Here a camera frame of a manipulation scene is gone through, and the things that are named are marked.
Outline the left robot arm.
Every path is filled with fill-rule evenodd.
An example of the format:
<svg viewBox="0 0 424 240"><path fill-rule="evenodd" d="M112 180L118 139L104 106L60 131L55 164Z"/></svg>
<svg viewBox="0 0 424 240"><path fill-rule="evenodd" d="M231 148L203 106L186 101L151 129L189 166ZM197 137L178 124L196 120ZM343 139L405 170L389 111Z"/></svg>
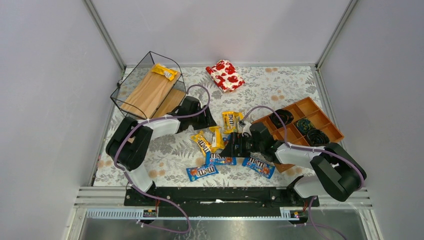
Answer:
<svg viewBox="0 0 424 240"><path fill-rule="evenodd" d="M203 130L215 126L217 123L209 106L202 105L196 97L187 96L164 116L140 121L125 117L107 143L105 152L113 159L115 167L129 177L128 182L146 193L154 185L143 165L152 140L181 133L189 127Z"/></svg>

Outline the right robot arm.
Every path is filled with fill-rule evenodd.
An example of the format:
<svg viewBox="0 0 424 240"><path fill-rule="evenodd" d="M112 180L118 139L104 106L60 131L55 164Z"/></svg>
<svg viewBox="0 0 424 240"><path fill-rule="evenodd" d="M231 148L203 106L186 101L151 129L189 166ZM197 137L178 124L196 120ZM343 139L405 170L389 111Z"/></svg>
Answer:
<svg viewBox="0 0 424 240"><path fill-rule="evenodd" d="M246 125L242 133L232 132L220 155L246 158L253 153L261 154L270 163L313 170L313 176L301 177L290 185L302 198L328 194L344 202L362 189L367 177L364 169L338 143L311 147L276 140L261 122Z"/></svg>

